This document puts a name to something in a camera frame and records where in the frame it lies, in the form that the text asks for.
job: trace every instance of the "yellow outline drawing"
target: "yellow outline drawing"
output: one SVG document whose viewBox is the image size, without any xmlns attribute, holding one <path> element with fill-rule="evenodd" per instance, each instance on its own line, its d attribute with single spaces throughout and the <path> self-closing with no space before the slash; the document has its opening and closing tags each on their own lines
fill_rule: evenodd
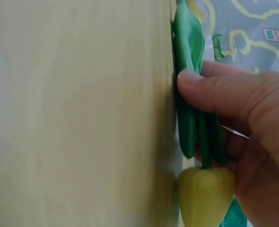
<svg viewBox="0 0 279 227">
<path fill-rule="evenodd" d="M 251 18 L 255 18 L 255 19 L 267 19 L 268 17 L 271 17 L 274 14 L 279 14 L 279 8 L 278 9 L 270 9 L 267 12 L 264 12 L 262 15 L 258 15 L 258 14 L 254 14 L 254 13 L 250 13 L 248 12 L 239 2 L 238 0 L 230 0 L 234 6 L 244 15 L 251 17 Z"/>
<path fill-rule="evenodd" d="M 204 13 L 196 6 L 195 0 L 190 0 L 188 3 L 188 8 L 195 14 L 199 19 L 200 23 L 204 20 Z"/>
<path fill-rule="evenodd" d="M 244 49 L 237 49 L 235 47 L 234 37 L 237 35 L 241 35 L 243 37 L 243 39 L 245 40 L 246 45 L 245 45 Z M 251 51 L 252 46 L 263 47 L 267 50 L 270 50 L 270 51 L 274 52 L 279 59 L 279 49 L 278 48 L 276 48 L 272 45 L 269 45 L 268 43 L 265 43 L 263 41 L 250 40 L 248 38 L 247 34 L 245 33 L 245 31 L 239 30 L 239 29 L 233 30 L 229 33 L 229 50 L 222 51 L 222 53 L 225 56 L 231 56 L 233 62 L 236 62 L 237 50 L 239 50 L 242 54 L 247 55 Z"/>
<path fill-rule="evenodd" d="M 216 14 L 215 14 L 215 8 L 212 5 L 210 0 L 202 0 L 203 4 L 207 7 L 209 14 L 210 14 L 210 34 L 212 35 L 215 30 L 215 23 L 216 23 Z"/>
</svg>

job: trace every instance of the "hand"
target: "hand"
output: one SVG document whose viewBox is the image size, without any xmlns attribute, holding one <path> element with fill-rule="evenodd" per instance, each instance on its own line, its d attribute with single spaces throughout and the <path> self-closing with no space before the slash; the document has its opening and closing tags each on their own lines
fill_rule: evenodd
<svg viewBox="0 0 279 227">
<path fill-rule="evenodd" d="M 196 108 L 217 113 L 226 166 L 238 202 L 254 227 L 279 226 L 279 73 L 251 72 L 205 61 L 202 76 L 183 71 L 178 89 Z"/>
</svg>

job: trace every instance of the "printed pattern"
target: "printed pattern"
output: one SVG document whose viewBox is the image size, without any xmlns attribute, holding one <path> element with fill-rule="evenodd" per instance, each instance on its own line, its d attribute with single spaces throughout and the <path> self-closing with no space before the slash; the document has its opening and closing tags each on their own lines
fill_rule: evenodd
<svg viewBox="0 0 279 227">
<path fill-rule="evenodd" d="M 279 71 L 279 0 L 187 0 L 207 8 L 210 34 L 220 34 L 220 61 L 254 72 Z M 206 18 L 200 11 L 197 16 Z"/>
</svg>

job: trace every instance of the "fingernail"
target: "fingernail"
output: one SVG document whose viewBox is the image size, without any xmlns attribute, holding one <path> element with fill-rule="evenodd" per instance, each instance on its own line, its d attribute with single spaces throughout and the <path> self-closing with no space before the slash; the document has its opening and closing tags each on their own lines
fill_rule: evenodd
<svg viewBox="0 0 279 227">
<path fill-rule="evenodd" d="M 191 70 L 183 70 L 178 74 L 178 80 L 183 83 L 193 84 L 203 77 Z"/>
</svg>

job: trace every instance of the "wooden board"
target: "wooden board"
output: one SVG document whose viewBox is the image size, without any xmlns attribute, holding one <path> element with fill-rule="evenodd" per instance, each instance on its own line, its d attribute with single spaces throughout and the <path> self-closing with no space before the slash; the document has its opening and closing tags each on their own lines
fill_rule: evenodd
<svg viewBox="0 0 279 227">
<path fill-rule="evenodd" d="M 0 0 L 0 227 L 177 226 L 169 0 Z"/>
</svg>

